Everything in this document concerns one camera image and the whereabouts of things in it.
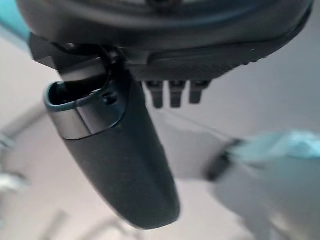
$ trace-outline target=small screw hole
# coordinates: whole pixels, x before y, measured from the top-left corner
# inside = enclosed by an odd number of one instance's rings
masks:
[[[118,97],[115,92],[107,92],[102,95],[102,98],[106,105],[113,105],[118,101]]]

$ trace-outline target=blurred background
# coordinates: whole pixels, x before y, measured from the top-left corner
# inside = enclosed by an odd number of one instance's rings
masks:
[[[259,187],[233,167],[218,182],[205,169],[232,139],[266,131],[320,132],[320,2],[289,45],[212,82],[202,103],[148,108],[182,204],[180,220],[140,232],[119,219],[75,164],[42,106],[58,74],[30,56],[28,30],[14,1],[0,1],[0,164],[29,187],[0,193],[2,240],[270,240],[280,236]]]

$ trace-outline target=black plastic housing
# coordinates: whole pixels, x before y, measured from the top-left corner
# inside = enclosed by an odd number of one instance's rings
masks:
[[[78,165],[122,218],[141,229],[171,224],[180,214],[179,199],[141,86],[123,68],[114,67],[113,76],[110,86],[66,103],[66,94],[52,84],[44,96],[49,115]]]
[[[168,51],[273,40],[313,0],[207,0],[171,13],[113,0],[16,0],[31,31],[56,43]]]

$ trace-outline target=black clip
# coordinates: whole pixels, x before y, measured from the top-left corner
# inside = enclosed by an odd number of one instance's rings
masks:
[[[191,81],[190,97],[191,104],[199,104],[201,102],[202,91],[209,87],[211,81]]]
[[[170,102],[172,108],[181,107],[181,97],[185,87],[185,81],[169,81]]]
[[[162,81],[148,81],[146,82],[146,87],[151,92],[153,106],[156,109],[161,109],[164,105],[164,83]]]

